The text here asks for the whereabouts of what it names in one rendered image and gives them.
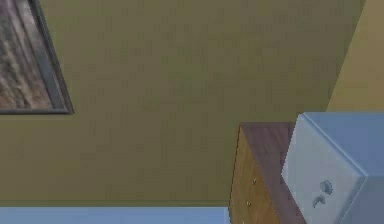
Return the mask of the brown wooden chest of drawers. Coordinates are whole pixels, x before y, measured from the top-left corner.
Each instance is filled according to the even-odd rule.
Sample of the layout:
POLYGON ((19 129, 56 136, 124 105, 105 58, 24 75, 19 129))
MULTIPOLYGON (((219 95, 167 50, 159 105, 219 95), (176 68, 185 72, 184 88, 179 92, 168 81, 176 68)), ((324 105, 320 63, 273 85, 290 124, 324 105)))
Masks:
POLYGON ((281 176, 293 128, 292 122, 239 125, 230 224, 306 224, 281 176))

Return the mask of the pale blue cabinet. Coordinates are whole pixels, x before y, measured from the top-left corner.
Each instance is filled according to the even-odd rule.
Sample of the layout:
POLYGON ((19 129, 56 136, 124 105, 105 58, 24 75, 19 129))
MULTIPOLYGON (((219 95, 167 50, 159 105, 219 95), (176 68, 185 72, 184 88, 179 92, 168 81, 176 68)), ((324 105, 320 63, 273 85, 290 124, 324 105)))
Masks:
POLYGON ((282 169, 307 224, 384 224, 384 112, 304 112, 282 169))

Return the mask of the grey framed wall picture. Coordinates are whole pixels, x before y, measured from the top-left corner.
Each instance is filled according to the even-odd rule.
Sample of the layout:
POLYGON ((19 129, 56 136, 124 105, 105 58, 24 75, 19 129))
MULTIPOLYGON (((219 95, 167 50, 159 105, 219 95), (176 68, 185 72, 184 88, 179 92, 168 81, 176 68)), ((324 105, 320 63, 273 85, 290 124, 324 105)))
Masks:
POLYGON ((40 0, 0 0, 0 114, 72 114, 40 0))

